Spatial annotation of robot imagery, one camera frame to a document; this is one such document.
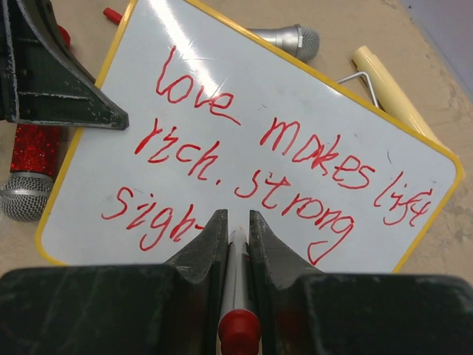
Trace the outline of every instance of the clamp jaw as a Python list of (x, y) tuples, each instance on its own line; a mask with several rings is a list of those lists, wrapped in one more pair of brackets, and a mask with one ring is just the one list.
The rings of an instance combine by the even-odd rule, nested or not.
[[(460, 279), (323, 274), (255, 211), (249, 251), (264, 354), (473, 348), (473, 290)], [(227, 211), (217, 210), (162, 265), (11, 271), (0, 279), (2, 353), (215, 355), (227, 253)]]
[(125, 129), (128, 115), (66, 48), (49, 0), (0, 1), (0, 120)]

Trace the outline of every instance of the yellow cylinder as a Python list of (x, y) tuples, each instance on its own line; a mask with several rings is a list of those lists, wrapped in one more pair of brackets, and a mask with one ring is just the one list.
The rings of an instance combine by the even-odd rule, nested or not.
[(378, 57), (367, 46), (358, 48), (352, 57), (359, 71), (370, 76), (376, 97), (384, 111), (431, 141), (445, 147), (415, 109), (404, 91), (395, 82)]

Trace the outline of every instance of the microphone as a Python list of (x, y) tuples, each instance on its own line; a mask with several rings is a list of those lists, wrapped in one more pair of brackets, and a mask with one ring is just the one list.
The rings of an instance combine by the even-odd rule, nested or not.
[(320, 36), (317, 31), (300, 24), (275, 30), (254, 28), (249, 30), (305, 63), (315, 58), (319, 52)]
[(12, 220), (39, 220), (58, 165), (61, 128), (18, 124), (10, 177), (0, 189), (0, 210)]

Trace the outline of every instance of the red pen cap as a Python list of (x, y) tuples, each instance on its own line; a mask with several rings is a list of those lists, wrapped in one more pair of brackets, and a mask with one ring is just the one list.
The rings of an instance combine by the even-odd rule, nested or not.
[(114, 24), (120, 24), (122, 15), (115, 10), (111, 9), (110, 7), (107, 7), (104, 11), (103, 14)]
[(250, 311), (235, 309), (220, 321), (219, 338), (222, 355), (257, 355), (261, 325)]
[(69, 33), (64, 29), (64, 27), (59, 26), (59, 32), (61, 32), (62, 38), (64, 38), (64, 42), (66, 42), (66, 47), (70, 48), (71, 47), (71, 36)]

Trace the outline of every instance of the yellow whiteboard frame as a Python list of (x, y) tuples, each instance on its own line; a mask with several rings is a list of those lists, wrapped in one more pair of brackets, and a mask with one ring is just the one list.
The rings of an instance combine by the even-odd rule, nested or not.
[[(133, 13), (133, 10), (136, 7), (136, 4), (138, 3), (139, 0), (130, 0), (128, 7), (126, 8), (125, 13), (123, 14), (122, 21), (120, 25), (118, 26), (118, 30), (115, 33), (115, 37), (113, 39), (112, 45), (110, 46), (110, 49), (107, 53), (107, 56), (105, 58), (105, 61), (103, 62), (100, 74), (97, 78), (97, 81), (95, 82), (95, 86), (100, 88), (105, 81), (105, 77), (109, 71), (110, 66), (112, 65), (113, 58), (115, 57), (115, 53), (117, 52), (118, 46), (120, 45), (121, 39), (123, 37), (123, 34), (125, 32), (125, 29), (129, 23), (129, 19)], [(328, 78), (327, 76), (321, 74), (320, 72), (316, 71), (312, 67), (309, 67), (308, 65), (302, 63), (300, 60), (294, 58), (293, 56), (287, 54), (283, 50), (269, 44), (259, 36), (255, 35), (251, 31), (245, 29), (244, 27), (239, 26), (232, 20), (230, 20), (228, 17), (222, 15), (218, 11), (210, 8), (209, 6), (203, 4), (199, 0), (186, 0), (189, 4), (195, 6), (199, 10), (203, 11), (204, 13), (207, 13), (208, 15), (212, 16), (216, 20), (222, 22), (223, 24), (226, 24), (227, 26), (233, 28), (237, 32), (241, 33), (242, 35), (246, 36), (252, 41), (255, 41), (257, 44), (261, 45), (262, 47), (270, 50), (274, 54), (278, 55), (279, 57), (285, 59), (286, 61), (290, 62), (291, 64), (295, 65), (296, 67), (304, 70), (308, 74), (311, 74), (313, 77), (319, 79), (329, 87), (332, 87), (333, 89), (337, 90), (341, 94), (347, 96), (348, 98), (352, 99), (356, 103), (362, 105), (365, 109), (368, 109), (371, 112), (374, 112), (376, 115), (380, 116), (384, 120), (390, 122), (392, 125), (398, 127), (399, 129), (402, 129), (409, 135), (413, 136), (414, 138), (417, 138), (418, 140), (422, 141), (425, 143), (427, 146), (430, 146), (434, 150), (438, 151), (442, 155), (445, 155), (447, 158), (449, 158), (454, 164), (456, 168), (456, 175), (455, 175), (455, 180), (452, 186), (450, 186), (448, 192), (443, 196), (442, 201), (438, 204), (437, 208), (435, 211), (432, 213), (430, 218), (427, 220), (426, 224), (423, 226), (421, 231), (419, 232), (418, 236), (414, 239), (410, 247), (406, 250), (404, 253), (403, 257), (399, 260), (398, 264), (392, 272), (398, 272), (402, 265), (407, 261), (409, 255), (413, 252), (415, 247), (419, 244), (421, 241), (422, 237), (425, 235), (427, 230), (430, 228), (432, 225), (433, 221), (435, 218), (437, 218), (438, 214), (442, 210), (442, 208), (445, 206), (446, 202), (449, 200), (449, 198), (452, 196), (453, 192), (456, 190), (458, 185), (460, 184), (461, 180), (463, 179), (463, 167), (461, 166), (461, 162), (459, 158), (453, 154), (450, 150), (446, 149), (443, 146), (440, 146), (439, 144), (435, 143), (434, 141), (431, 141), (427, 137), (423, 136), (421, 133), (415, 131), (414, 129), (411, 129), (407, 125), (401, 123), (400, 121), (396, 120), (395, 118), (389, 116), (385, 111), (382, 111), (381, 109), (376, 108), (373, 106), (371, 103), (368, 101), (364, 100), (363, 98), (357, 96), (353, 92), (349, 91), (345, 87), (343, 87), (340, 84), (337, 84), (334, 80)], [(40, 255), (50, 261), (53, 264), (56, 264), (58, 266), (65, 266), (66, 263), (54, 259), (53, 257), (49, 256), (46, 251), (44, 250), (42, 243), (41, 243), (41, 236), (44, 231), (44, 227), (46, 226), (47, 219), (51, 215), (52, 207), (54, 206), (54, 203), (56, 201), (56, 198), (58, 196), (59, 190), (61, 189), (62, 183), (64, 181), (64, 178), (66, 177), (67, 170), (69, 169), (69, 166), (72, 162), (72, 158), (74, 157), (75, 151), (78, 147), (79, 142), (81, 141), (82, 134), (84, 133), (84, 128), (77, 128), (74, 134), (74, 137), (72, 138), (71, 144), (69, 146), (69, 149), (67, 151), (66, 157), (64, 158), (64, 162), (62, 164), (62, 167), (58, 173), (58, 176), (56, 178), (56, 182), (54, 184), (54, 187), (52, 189), (50, 198), (47, 202), (46, 208), (44, 210), (43, 215), (41, 216), (41, 219), (38, 224), (38, 228), (36, 229), (35, 233), (35, 244), (36, 248), (39, 250)]]

